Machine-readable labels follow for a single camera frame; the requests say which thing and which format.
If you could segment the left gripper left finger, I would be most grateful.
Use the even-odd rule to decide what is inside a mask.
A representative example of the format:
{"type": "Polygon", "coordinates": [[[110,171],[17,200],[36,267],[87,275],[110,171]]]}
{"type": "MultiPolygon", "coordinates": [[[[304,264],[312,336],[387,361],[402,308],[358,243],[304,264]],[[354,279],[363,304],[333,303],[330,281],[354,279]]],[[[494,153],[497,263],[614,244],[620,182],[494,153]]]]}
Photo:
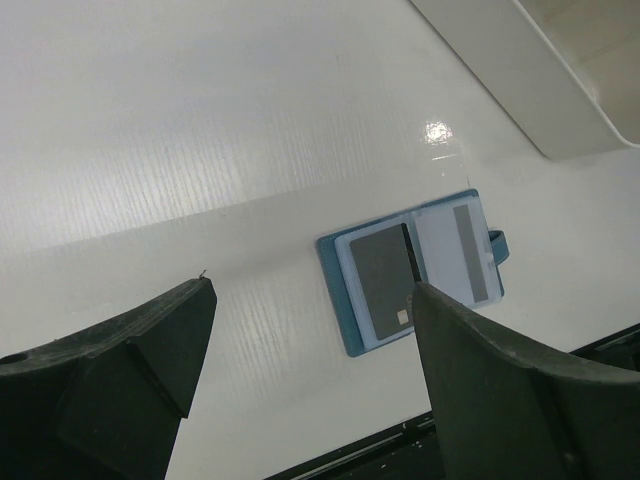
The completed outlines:
{"type": "Polygon", "coordinates": [[[162,479],[189,416],[217,296],[188,280],[1,361],[5,479],[162,479]]]}

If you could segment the blue leather card holder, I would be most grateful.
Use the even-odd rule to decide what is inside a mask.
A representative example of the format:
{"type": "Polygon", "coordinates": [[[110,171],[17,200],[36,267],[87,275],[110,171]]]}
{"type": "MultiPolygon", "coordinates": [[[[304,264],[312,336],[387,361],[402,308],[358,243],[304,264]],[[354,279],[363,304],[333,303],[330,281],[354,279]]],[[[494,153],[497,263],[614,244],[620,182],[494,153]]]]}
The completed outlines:
{"type": "Polygon", "coordinates": [[[499,302],[499,267],[510,255],[505,233],[489,228],[475,189],[323,236],[316,250],[352,358],[413,332],[419,282],[469,308],[499,302]]]}

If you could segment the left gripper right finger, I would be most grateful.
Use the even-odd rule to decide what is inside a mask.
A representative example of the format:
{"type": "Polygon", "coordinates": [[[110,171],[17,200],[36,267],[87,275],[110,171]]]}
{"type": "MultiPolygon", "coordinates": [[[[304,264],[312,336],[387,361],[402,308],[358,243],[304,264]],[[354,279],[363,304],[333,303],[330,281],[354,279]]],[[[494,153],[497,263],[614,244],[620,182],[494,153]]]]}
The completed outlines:
{"type": "Polygon", "coordinates": [[[638,372],[556,350],[429,284],[412,311],[447,478],[638,478],[638,372]]]}

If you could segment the grey magnetic stripe card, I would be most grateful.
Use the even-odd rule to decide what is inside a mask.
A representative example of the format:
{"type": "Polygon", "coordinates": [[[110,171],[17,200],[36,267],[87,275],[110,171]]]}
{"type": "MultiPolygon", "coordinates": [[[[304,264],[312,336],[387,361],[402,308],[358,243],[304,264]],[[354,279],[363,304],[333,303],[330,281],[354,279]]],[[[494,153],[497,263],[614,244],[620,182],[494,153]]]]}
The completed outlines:
{"type": "Polygon", "coordinates": [[[477,200],[424,209],[415,217],[415,229],[432,286],[473,308],[497,298],[495,262],[477,200]]]}

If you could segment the black VIP card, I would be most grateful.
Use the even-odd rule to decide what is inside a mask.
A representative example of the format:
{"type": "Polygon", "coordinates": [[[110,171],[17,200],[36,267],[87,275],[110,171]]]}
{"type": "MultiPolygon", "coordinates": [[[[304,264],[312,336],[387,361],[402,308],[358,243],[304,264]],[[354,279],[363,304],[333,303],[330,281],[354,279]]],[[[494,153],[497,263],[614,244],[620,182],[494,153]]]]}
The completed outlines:
{"type": "Polygon", "coordinates": [[[357,318],[373,349],[413,328],[412,294],[421,272],[405,223],[355,238],[350,250],[360,282],[357,318]]]}

